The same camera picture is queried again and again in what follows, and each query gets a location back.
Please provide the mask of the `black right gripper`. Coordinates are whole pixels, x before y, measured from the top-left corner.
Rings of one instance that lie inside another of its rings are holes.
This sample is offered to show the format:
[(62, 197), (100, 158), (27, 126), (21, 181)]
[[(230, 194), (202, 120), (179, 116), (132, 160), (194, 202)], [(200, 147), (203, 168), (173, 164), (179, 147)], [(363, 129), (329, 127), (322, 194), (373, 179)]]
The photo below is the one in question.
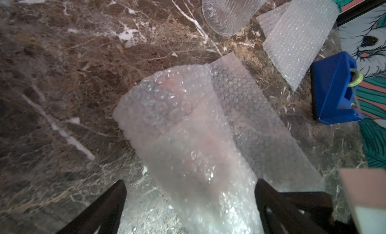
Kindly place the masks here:
[(325, 192), (282, 192), (281, 195), (298, 211), (304, 211), (302, 217), (325, 234), (358, 233), (352, 218), (347, 223), (333, 218), (332, 197)]

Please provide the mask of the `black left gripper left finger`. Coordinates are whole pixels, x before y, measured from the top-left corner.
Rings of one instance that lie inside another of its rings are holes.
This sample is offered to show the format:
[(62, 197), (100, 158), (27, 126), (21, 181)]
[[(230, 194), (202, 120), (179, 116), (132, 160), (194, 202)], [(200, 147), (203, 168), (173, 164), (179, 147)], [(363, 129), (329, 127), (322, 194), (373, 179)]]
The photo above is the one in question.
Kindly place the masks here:
[(126, 201), (127, 189), (123, 180), (115, 182), (59, 234), (116, 234)]

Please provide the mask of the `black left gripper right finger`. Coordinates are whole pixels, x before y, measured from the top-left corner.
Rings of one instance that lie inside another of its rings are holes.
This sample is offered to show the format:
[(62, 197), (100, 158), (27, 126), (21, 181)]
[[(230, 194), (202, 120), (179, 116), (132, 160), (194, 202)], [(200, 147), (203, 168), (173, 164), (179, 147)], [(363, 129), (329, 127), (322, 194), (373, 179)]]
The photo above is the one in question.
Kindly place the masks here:
[(266, 234), (324, 234), (265, 180), (258, 179), (254, 193)]

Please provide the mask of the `bubble wrap pile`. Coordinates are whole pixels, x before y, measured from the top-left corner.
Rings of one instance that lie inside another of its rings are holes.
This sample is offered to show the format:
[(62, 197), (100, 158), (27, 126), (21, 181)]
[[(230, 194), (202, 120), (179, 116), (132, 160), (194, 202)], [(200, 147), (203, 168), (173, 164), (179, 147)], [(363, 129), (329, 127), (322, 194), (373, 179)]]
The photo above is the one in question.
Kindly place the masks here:
[(261, 234), (258, 179), (279, 192), (325, 190), (234, 53), (144, 78), (113, 118), (192, 234)]

